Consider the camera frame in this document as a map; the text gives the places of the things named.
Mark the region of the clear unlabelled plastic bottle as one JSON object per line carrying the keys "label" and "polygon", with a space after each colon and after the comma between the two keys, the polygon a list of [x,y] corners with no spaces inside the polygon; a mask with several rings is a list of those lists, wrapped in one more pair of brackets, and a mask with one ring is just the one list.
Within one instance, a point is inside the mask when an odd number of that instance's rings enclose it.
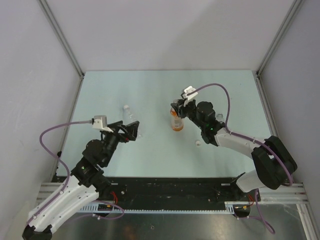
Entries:
{"label": "clear unlabelled plastic bottle", "polygon": [[[137,121],[136,115],[134,115],[130,106],[127,104],[123,106],[123,115],[124,115],[126,124],[130,124],[130,123]],[[139,127],[137,129],[137,138],[141,138],[141,137],[142,137],[142,133],[141,133],[140,125],[139,125]]]}

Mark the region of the orange label bottle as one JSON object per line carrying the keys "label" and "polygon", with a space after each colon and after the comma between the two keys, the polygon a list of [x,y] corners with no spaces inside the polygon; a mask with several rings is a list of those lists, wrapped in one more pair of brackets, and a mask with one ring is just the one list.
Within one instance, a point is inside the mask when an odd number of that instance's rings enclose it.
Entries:
{"label": "orange label bottle", "polygon": [[178,117],[173,107],[171,107],[170,109],[170,115],[171,115],[171,128],[176,132],[181,131],[184,128],[184,120]]}

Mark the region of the blue label water bottle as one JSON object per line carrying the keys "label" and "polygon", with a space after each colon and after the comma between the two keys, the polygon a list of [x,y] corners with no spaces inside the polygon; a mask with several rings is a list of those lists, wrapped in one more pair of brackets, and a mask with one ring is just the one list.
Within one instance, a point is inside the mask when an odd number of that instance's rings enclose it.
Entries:
{"label": "blue label water bottle", "polygon": [[223,116],[222,113],[218,113],[218,114],[216,115],[216,119],[217,119],[219,122],[224,122],[224,121],[225,121],[225,120],[224,120],[224,116]]}

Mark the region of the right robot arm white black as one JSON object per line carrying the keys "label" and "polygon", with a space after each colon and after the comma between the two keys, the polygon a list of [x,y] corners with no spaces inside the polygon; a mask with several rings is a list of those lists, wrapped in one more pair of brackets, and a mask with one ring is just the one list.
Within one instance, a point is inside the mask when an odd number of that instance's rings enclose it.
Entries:
{"label": "right robot arm white black", "polygon": [[292,174],[298,166],[277,136],[259,139],[230,131],[225,122],[217,120],[213,104],[207,101],[179,99],[171,107],[179,118],[188,118],[201,130],[206,144],[234,150],[253,160],[255,169],[240,174],[231,184],[230,194],[235,200],[242,201],[255,189],[276,190],[293,184]]}

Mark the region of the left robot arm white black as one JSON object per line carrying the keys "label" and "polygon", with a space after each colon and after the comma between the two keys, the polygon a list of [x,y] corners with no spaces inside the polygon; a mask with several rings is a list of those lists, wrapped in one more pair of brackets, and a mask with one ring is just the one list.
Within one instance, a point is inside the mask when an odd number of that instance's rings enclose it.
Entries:
{"label": "left robot arm white black", "polygon": [[84,120],[100,132],[100,139],[90,140],[81,160],[49,197],[31,210],[22,233],[24,240],[50,240],[53,234],[78,210],[98,199],[105,200],[111,193],[111,182],[103,168],[110,163],[118,144],[135,141],[139,121],[125,125],[123,121],[107,123],[105,115]]}

